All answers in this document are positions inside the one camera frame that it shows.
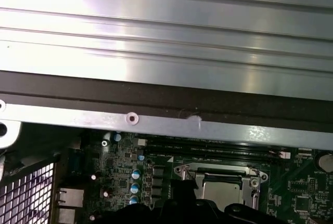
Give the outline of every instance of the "capacitor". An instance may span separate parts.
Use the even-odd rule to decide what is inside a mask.
[[[140,170],[138,170],[138,169],[133,170],[133,172],[132,172],[132,178],[133,178],[134,180],[139,179],[139,178],[140,178],[140,175],[141,175]]]
[[[95,221],[96,219],[100,218],[100,212],[98,210],[95,210],[90,216],[89,216],[89,220],[91,221]]]
[[[107,189],[105,189],[105,190],[103,191],[103,196],[104,196],[105,198],[108,198],[108,197],[110,197],[110,196],[112,195],[112,192],[113,192],[112,188],[107,188]]]
[[[130,198],[130,205],[136,204],[136,203],[139,203],[139,197],[137,197],[136,195],[134,195],[134,196],[132,196]]]
[[[114,136],[113,136],[113,139],[114,139],[114,141],[116,141],[116,142],[119,142],[120,140],[121,140],[121,135],[120,134],[115,134]]]
[[[139,189],[140,189],[139,184],[134,183],[134,184],[131,185],[130,191],[131,191],[132,194],[137,194],[139,192]]]
[[[97,172],[95,172],[95,173],[93,173],[92,175],[91,175],[91,179],[93,180],[93,181],[95,181],[95,180],[97,180],[98,178],[100,178],[101,177],[101,172],[100,171],[97,171]]]

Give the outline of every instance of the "metal bracket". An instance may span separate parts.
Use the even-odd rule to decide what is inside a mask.
[[[19,121],[1,120],[0,126],[2,133],[0,135],[0,149],[11,146],[18,139],[22,123]]]
[[[254,209],[259,207],[260,184],[268,180],[268,174],[251,167],[208,163],[188,163],[174,168],[182,180],[193,179],[198,189],[197,199],[215,202],[223,211],[230,203],[241,203]],[[221,199],[220,195],[233,195]]]

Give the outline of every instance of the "ventilation grille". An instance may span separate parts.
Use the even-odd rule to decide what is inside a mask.
[[[53,163],[0,189],[0,223],[48,224]]]

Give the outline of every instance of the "reflective metal surface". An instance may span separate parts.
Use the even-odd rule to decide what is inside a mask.
[[[126,116],[127,114],[19,104],[7,104],[6,110],[0,112],[2,120],[20,120],[28,123],[118,130],[162,136],[172,133],[174,137],[333,150],[333,134],[331,133],[205,122],[199,117],[179,119],[140,115],[139,122],[132,125],[126,121]]]
[[[11,146],[20,136],[22,123],[20,121],[8,121],[0,118],[0,124],[6,126],[6,133],[0,136],[0,149]]]
[[[0,0],[0,70],[333,100],[333,0]]]

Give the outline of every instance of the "blue capacitor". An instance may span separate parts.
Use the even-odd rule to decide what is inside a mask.
[[[136,195],[134,195],[134,196],[132,196],[130,198],[130,205],[136,204],[136,203],[139,203],[139,197],[137,197]]]
[[[113,136],[114,141],[119,142],[121,140],[121,135],[120,134],[115,134]]]
[[[141,175],[140,170],[138,170],[138,169],[133,170],[133,172],[132,172],[132,178],[133,178],[134,180],[139,179],[139,178],[140,178],[140,175]]]
[[[137,194],[139,192],[139,188],[140,188],[139,184],[134,183],[132,184],[130,191],[132,194]]]

